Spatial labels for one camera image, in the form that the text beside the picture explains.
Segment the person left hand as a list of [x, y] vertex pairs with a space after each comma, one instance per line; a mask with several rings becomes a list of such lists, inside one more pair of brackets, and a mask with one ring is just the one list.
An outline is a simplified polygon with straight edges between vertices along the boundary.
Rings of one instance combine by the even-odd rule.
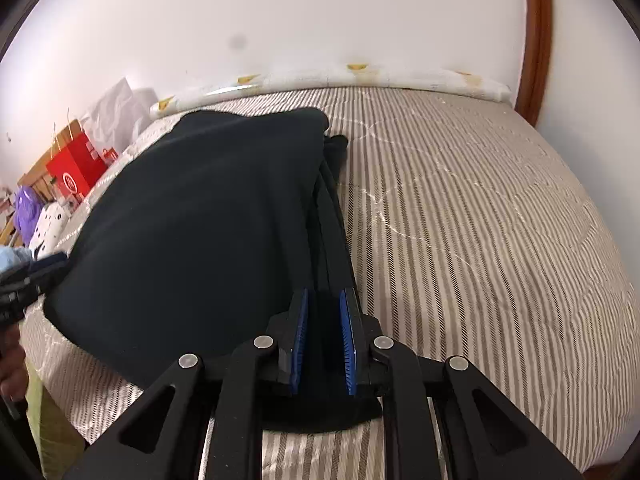
[[24, 399], [29, 376], [18, 324], [11, 325], [1, 333], [0, 380], [4, 400], [17, 402]]

